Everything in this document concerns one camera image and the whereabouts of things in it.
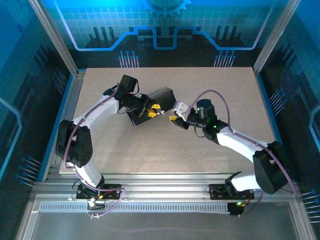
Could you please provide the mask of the black box with painting print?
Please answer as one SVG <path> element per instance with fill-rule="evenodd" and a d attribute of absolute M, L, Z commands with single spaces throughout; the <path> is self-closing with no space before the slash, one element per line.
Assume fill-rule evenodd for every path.
<path fill-rule="evenodd" d="M 155 90 L 149 94 L 147 94 L 152 101 L 152 105 L 153 104 L 159 104 L 162 111 L 164 111 L 165 113 L 169 110 L 171 110 L 173 108 L 174 103 L 176 102 L 176 98 L 174 96 L 174 92 L 171 88 L 169 87 L 162 87 L 158 90 Z M 138 117 L 135 112 L 129 112 L 127 113 L 129 119 L 131 120 L 133 126 L 138 126 L 148 120 L 154 119 L 154 118 L 150 118 L 148 116 L 141 116 Z"/>

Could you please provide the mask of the small black controller box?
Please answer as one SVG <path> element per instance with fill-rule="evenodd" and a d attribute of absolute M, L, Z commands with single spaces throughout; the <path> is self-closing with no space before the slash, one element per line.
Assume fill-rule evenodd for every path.
<path fill-rule="evenodd" d="M 245 210 L 246 203 L 244 202 L 231 202 L 227 204 L 227 210 L 231 216 L 241 216 Z"/>

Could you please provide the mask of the aluminium frame rail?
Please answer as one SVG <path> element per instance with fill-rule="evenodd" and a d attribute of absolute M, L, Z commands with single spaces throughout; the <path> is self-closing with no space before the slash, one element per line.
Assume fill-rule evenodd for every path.
<path fill-rule="evenodd" d="M 124 173 L 105 174 L 108 184 L 125 188 L 124 199 L 132 202 L 209 202 L 205 188 L 223 184 L 229 174 L 215 173 Z M 44 182 L 36 182 L 32 191 L 48 198 L 75 198 L 72 185 L 75 174 L 50 173 Z"/>

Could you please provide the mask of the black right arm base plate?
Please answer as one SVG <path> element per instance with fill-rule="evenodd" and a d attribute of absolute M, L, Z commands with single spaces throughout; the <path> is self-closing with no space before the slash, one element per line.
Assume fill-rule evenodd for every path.
<path fill-rule="evenodd" d="M 245 190 L 238 193 L 229 194 L 224 184 L 209 184 L 205 187 L 205 192 L 209 194 L 211 200 L 254 200 L 253 190 Z"/>

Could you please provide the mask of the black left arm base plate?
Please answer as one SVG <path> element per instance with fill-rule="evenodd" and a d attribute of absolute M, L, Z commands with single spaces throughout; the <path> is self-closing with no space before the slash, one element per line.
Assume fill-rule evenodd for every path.
<path fill-rule="evenodd" d="M 95 190 L 84 183 L 78 185 L 76 190 L 77 200 L 118 200 L 121 196 L 121 190 L 111 190 L 112 188 L 120 188 L 120 184 L 107 184 L 105 185 L 108 191 Z"/>

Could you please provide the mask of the aluminium corner post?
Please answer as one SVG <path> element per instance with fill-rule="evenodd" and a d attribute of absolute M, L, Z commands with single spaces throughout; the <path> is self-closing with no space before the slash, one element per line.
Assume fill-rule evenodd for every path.
<path fill-rule="evenodd" d="M 275 23 L 275 26 L 273 27 L 265 45 L 258 55 L 255 64 L 253 65 L 253 72 L 255 76 L 257 76 L 264 67 L 266 61 L 271 55 L 280 37 L 284 33 L 300 2 L 301 0 L 288 0 L 277 22 Z"/>
<path fill-rule="evenodd" d="M 45 8 L 44 4 L 41 0 L 27 0 L 31 5 L 33 11 L 35 12 L 36 16 L 38 17 L 39 21 L 41 22 L 42 26 L 44 27 L 47 35 L 49 36 L 51 42 L 55 46 L 56 50 L 58 51 L 61 59 L 65 63 L 67 69 L 69 70 L 70 74 L 73 77 L 77 77 L 79 70 L 72 59 L 72 56 L 67 49 L 57 27 L 53 23 L 47 9 Z"/>

